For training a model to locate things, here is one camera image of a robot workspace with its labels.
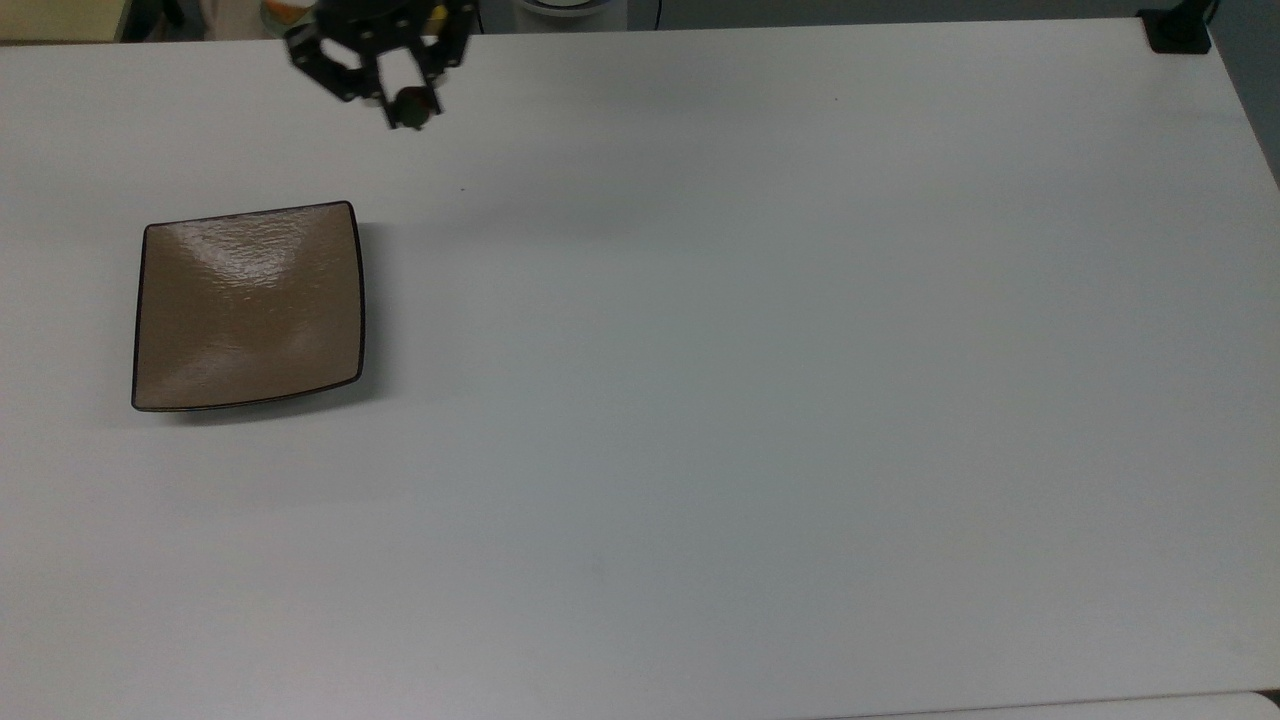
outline yellow object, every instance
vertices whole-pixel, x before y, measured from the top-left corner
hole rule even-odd
[[[115,42],[129,0],[0,0],[0,42]]]
[[[440,28],[444,27],[445,18],[449,17],[449,12],[444,9],[444,5],[436,5],[431,10],[431,19],[426,20],[426,27],[422,28],[426,35],[440,35]]]
[[[282,3],[280,0],[262,0],[262,6],[266,12],[271,14],[276,22],[284,26],[292,26],[293,23],[302,19],[311,9],[311,3],[306,3],[300,6],[297,3]]]

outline ceramic plate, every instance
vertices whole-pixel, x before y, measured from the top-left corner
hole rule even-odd
[[[364,273],[349,202],[148,225],[133,406],[205,410],[360,378]]]

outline table surface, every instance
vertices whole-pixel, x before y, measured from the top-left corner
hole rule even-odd
[[[1080,702],[1039,707],[1006,707],[925,712],[910,720],[1277,720],[1280,708],[1254,693],[1198,697]]]
[[[403,65],[390,64],[397,76]],[[1137,20],[0,49],[0,715],[1280,685],[1280,193]],[[348,199],[357,384],[129,407],[148,223]]]

